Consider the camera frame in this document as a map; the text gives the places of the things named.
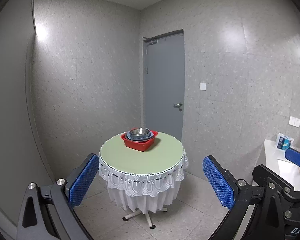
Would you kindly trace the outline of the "red plastic basin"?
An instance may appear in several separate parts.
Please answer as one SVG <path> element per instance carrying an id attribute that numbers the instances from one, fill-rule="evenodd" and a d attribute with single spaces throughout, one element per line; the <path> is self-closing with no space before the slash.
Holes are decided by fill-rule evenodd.
<path id="1" fill-rule="evenodd" d="M 128 139 L 127 133 L 123 133 L 120 136 L 120 138 L 123 140 L 126 147 L 131 148 L 133 150 L 145 152 L 154 144 L 156 136 L 158 135 L 157 131 L 151 131 L 151 133 L 152 136 L 148 140 L 144 140 L 144 141 L 132 141 Z"/>

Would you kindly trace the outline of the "white wall switch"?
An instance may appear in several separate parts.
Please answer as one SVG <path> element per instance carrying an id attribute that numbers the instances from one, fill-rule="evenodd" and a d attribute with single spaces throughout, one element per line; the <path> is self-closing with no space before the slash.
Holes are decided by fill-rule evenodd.
<path id="1" fill-rule="evenodd" d="M 201 82 L 201 83 L 199 84 L 199 89 L 200 89 L 200 90 L 206 90 L 206 83 Z"/>

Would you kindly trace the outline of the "blue tissue pack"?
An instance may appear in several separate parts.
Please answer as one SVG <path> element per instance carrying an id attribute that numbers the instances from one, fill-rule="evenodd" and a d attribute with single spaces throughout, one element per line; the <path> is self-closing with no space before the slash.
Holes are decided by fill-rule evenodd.
<path id="1" fill-rule="evenodd" d="M 291 144 L 294 142 L 294 138 L 289 137 L 285 134 L 278 133 L 277 134 L 277 139 L 276 139 L 276 148 L 279 150 L 287 150 L 290 148 Z"/>

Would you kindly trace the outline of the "large steel mixing bowl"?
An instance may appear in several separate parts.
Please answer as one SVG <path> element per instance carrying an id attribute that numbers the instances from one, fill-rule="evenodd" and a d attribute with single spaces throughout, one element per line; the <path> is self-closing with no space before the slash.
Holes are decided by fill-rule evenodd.
<path id="1" fill-rule="evenodd" d="M 151 131 L 147 128 L 143 128 L 143 127 L 140 127 L 140 128 L 133 128 L 129 131 L 129 134 L 132 136 L 132 137 L 143 137 L 143 136 L 146 136 L 147 134 L 149 134 Z"/>

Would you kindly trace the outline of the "blue plastic square bowl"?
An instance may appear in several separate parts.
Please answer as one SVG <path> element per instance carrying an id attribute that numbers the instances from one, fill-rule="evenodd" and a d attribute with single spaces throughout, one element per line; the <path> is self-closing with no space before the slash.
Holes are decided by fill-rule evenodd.
<path id="1" fill-rule="evenodd" d="M 147 128 L 134 128 L 126 133 L 126 138 L 131 141 L 146 141 L 153 136 L 153 132 Z"/>

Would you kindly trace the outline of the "white double wall socket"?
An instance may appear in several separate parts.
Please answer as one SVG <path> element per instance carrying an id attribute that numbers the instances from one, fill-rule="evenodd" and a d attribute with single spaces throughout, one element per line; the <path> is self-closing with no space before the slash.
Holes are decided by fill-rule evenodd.
<path id="1" fill-rule="evenodd" d="M 290 116 L 288 124 L 290 126 L 294 126 L 294 127 L 299 128 L 300 127 L 300 119 L 296 118 L 296 117 L 293 117 L 293 116 Z"/>

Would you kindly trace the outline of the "door closer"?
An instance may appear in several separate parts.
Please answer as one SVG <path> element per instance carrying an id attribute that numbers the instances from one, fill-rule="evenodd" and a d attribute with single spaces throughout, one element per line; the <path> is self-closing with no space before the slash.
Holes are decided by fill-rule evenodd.
<path id="1" fill-rule="evenodd" d="M 143 37 L 143 41 L 146 42 L 147 44 L 150 44 L 150 45 L 158 43 L 157 39 L 155 39 L 155 38 L 149 38 L 149 37 Z"/>

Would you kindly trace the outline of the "white sink counter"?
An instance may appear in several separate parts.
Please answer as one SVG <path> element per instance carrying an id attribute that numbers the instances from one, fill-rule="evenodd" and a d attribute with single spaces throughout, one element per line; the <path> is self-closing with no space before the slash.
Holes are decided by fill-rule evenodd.
<path id="1" fill-rule="evenodd" d="M 264 141 L 263 164 L 300 191 L 300 167 L 285 158 L 285 152 L 275 147 L 275 142 Z"/>

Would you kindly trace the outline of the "grey door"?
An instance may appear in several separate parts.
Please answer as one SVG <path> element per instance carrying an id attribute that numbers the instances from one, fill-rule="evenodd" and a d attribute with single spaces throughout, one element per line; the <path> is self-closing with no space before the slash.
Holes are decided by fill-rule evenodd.
<path id="1" fill-rule="evenodd" d="M 144 117 L 146 127 L 181 140 L 183 111 L 174 103 L 185 98 L 185 44 L 183 30 L 152 37 L 143 43 Z"/>

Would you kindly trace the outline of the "white table base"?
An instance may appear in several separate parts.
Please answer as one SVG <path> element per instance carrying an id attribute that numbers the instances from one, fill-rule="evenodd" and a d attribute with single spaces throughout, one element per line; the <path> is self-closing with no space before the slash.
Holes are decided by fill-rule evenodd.
<path id="1" fill-rule="evenodd" d="M 146 211 L 146 213 L 142 213 L 141 210 L 137 209 L 136 211 L 134 211 L 132 213 L 129 213 L 129 214 L 125 215 L 124 217 L 122 217 L 122 220 L 124 222 L 127 222 L 131 218 L 134 218 L 134 217 L 136 217 L 136 216 L 138 216 L 140 214 L 143 214 L 145 216 L 147 224 L 148 224 L 148 226 L 149 226 L 150 229 L 155 229 L 156 228 L 156 226 L 152 223 L 152 220 L 150 218 L 150 215 L 149 215 L 148 211 Z"/>

